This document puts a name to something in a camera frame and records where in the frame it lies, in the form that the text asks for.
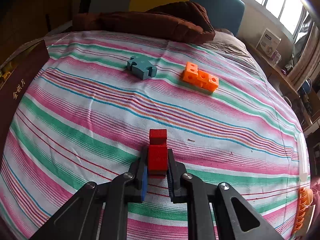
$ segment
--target orange linking cube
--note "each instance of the orange linking cube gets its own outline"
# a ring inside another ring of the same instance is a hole
[[[294,221],[293,229],[291,232],[292,236],[295,234],[296,231],[302,228],[303,221],[305,219],[304,216],[306,214],[305,210],[312,203],[312,200],[310,199],[310,197],[313,199],[313,194],[312,196],[310,196],[308,191],[309,190],[304,187],[299,188],[298,190],[298,206],[297,206],[296,219]]]
[[[198,65],[191,62],[187,62],[182,80],[209,90],[210,92],[214,92],[219,86],[219,78],[202,70],[198,70]]]

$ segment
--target metal screw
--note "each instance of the metal screw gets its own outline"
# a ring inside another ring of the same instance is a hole
[[[125,174],[123,174],[125,179],[132,179],[133,178],[133,174],[131,174],[130,172],[126,172]]]
[[[182,174],[182,177],[183,177],[184,179],[192,179],[193,175],[190,174],[190,173],[183,173],[183,174]]]
[[[223,190],[228,190],[228,189],[230,189],[230,185],[226,182],[222,182],[220,184],[220,188],[222,188]]]
[[[96,186],[96,184],[93,182],[93,181],[89,181],[89,182],[87,182],[86,184],[85,184],[85,187],[87,188],[87,189],[92,189],[92,188],[94,188]]]

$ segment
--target teal puzzle piece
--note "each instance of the teal puzzle piece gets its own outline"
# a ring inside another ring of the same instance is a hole
[[[127,69],[142,80],[155,77],[157,74],[156,66],[153,66],[145,56],[132,56],[127,62]]]

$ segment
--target brown blanket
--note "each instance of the brown blanket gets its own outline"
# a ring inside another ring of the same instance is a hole
[[[171,41],[203,44],[215,32],[206,10],[194,2],[176,2],[146,12],[83,13],[73,18],[73,31],[106,30]]]

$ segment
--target red wooden block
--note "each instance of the red wooden block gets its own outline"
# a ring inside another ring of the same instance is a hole
[[[165,179],[165,174],[164,175],[148,175],[150,179]]]
[[[149,140],[150,145],[167,145],[167,130],[150,129]]]
[[[148,174],[163,175],[168,169],[168,149],[164,145],[149,145]]]

